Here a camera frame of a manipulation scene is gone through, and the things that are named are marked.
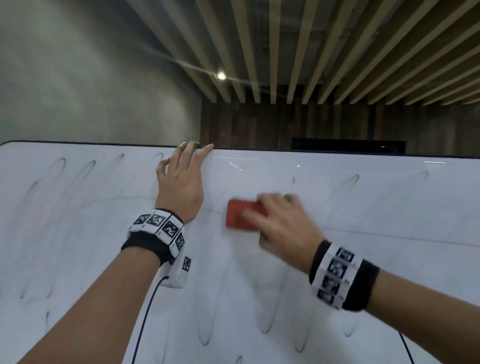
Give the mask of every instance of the gray wall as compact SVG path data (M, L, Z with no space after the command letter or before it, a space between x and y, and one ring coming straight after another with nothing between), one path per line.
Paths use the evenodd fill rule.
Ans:
M3 0L0 143L198 140L201 95L124 0Z

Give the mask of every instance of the white board surface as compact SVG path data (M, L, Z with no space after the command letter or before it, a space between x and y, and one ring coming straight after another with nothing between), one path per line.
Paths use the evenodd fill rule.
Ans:
M153 206L166 147L0 147L0 362L17 362ZM225 229L227 201L297 193L327 237L382 268L480 304L480 161L214 150L187 226L187 286L158 289L136 363L409 363L399 334L335 311L305 275ZM131 363L147 295L124 358ZM407 339L416 364L437 363Z

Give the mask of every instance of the light fixture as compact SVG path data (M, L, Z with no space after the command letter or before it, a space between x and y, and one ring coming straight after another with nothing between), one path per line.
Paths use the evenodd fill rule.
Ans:
M223 81L227 78L227 75L225 74L225 72L223 71L218 71L218 73L216 74L216 77L220 80L220 81Z

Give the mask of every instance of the whiteboard eraser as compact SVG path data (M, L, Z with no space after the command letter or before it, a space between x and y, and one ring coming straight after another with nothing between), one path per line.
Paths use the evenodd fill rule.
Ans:
M253 210L258 213L268 216L265 207L258 201L246 201L232 199L228 202L227 206L227 228L240 229L247 231L258 231L258 229L240 216L242 210Z

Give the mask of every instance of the hand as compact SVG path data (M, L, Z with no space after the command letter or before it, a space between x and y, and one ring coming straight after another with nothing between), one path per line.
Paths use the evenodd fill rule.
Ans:
M213 149L213 144L204 146L194 154L197 142L187 142L175 148L170 158L162 160L157 169L158 197L155 208L175 212L183 224L192 221L204 201L200 167Z
M243 210L241 215L260 230L260 247L309 274L317 248L325 240L320 228L296 195L260 194L258 201L267 217L253 210Z

